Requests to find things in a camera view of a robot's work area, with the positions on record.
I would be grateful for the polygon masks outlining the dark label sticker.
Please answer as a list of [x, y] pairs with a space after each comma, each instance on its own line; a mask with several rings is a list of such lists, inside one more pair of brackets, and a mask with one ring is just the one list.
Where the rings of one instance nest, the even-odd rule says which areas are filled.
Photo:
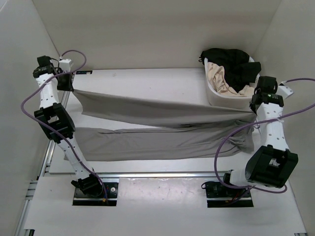
[[89, 75], [92, 74], [92, 70], [78, 70], [75, 72], [76, 75]]

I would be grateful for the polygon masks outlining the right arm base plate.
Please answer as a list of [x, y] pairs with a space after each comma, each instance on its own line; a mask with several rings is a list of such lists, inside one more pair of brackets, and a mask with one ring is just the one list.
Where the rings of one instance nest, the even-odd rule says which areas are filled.
[[207, 181], [201, 184], [207, 198], [207, 208], [253, 207], [249, 189], [233, 189], [220, 182]]

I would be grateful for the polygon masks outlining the black garment in basket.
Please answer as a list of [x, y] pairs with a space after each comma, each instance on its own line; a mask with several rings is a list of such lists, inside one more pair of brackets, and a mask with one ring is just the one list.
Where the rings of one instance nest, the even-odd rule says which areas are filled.
[[199, 61], [203, 63], [204, 59], [224, 67], [225, 81], [236, 92], [241, 91], [246, 85], [255, 83], [261, 71], [259, 62], [250, 62], [250, 56], [238, 49], [211, 48], [201, 53]]

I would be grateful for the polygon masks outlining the beige garment in basket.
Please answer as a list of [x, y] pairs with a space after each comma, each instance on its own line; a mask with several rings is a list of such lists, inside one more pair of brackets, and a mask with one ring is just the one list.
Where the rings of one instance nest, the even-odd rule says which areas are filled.
[[254, 88], [245, 85], [239, 92], [229, 86], [224, 78], [224, 67], [219, 66], [215, 63], [208, 62], [207, 63], [207, 76], [208, 81], [215, 92], [223, 96], [229, 97], [251, 97], [254, 94]]

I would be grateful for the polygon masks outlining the white laundry basket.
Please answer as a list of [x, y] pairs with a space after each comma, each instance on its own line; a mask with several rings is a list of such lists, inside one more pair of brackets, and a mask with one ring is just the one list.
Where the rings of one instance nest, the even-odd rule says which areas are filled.
[[204, 68], [206, 74], [206, 94], [208, 98], [208, 102], [212, 106], [217, 107], [227, 107], [232, 109], [240, 109], [240, 110], [250, 110], [249, 105], [251, 101], [251, 97], [231, 97], [231, 96], [224, 96], [222, 94], [217, 93], [213, 87], [210, 85], [208, 80], [208, 59], [204, 59]]

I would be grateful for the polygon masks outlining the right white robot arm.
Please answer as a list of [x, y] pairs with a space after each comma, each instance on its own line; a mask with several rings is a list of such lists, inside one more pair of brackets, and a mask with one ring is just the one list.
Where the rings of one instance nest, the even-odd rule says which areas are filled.
[[260, 92], [253, 95], [250, 108], [256, 113], [257, 120], [275, 119], [259, 124], [261, 147], [249, 159], [246, 167], [231, 170], [223, 177], [221, 191], [226, 196], [233, 196], [239, 186], [263, 185], [282, 188], [298, 163], [298, 155], [291, 152], [284, 137], [283, 97]]

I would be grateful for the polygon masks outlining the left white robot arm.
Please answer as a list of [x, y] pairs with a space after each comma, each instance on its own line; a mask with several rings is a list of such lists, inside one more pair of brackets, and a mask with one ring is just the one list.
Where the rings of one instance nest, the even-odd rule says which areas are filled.
[[62, 59], [58, 61], [58, 67], [54, 67], [52, 61], [49, 56], [37, 58], [38, 67], [33, 71], [33, 77], [39, 86], [45, 87], [40, 92], [40, 107], [34, 117], [40, 121], [47, 138], [63, 150], [72, 165], [77, 180], [71, 184], [85, 195], [106, 199], [105, 187], [78, 147], [74, 122], [58, 97], [59, 91], [74, 91], [70, 73], [72, 61]]

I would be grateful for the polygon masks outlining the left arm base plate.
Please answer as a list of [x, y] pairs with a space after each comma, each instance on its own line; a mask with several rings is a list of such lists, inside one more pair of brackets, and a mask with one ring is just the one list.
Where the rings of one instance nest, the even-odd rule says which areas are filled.
[[103, 180], [107, 199], [104, 190], [101, 187], [96, 189], [95, 193], [84, 194], [77, 186], [75, 186], [72, 205], [87, 207], [115, 207], [117, 205], [119, 182], [113, 180]]

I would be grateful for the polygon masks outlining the aluminium table frame rail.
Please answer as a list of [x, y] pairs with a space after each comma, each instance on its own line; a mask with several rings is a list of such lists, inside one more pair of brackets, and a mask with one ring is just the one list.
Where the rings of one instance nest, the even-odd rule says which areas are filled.
[[[209, 105], [203, 68], [93, 70], [74, 77], [80, 90]], [[82, 115], [63, 99], [77, 127], [144, 128]], [[212, 158], [90, 162], [105, 181], [119, 181], [117, 206], [73, 206], [74, 173], [53, 147], [52, 160], [28, 201], [23, 228], [32, 236], [305, 236], [290, 183], [283, 194], [252, 191], [253, 207], [207, 208], [201, 184], [215, 180]]]

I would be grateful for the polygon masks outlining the grey trousers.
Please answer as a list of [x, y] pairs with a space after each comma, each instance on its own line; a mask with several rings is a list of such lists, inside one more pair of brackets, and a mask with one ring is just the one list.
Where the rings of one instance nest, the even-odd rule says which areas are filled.
[[74, 96], [86, 116], [131, 124], [78, 127], [75, 137], [88, 161], [225, 157], [254, 150], [252, 112], [82, 90]]

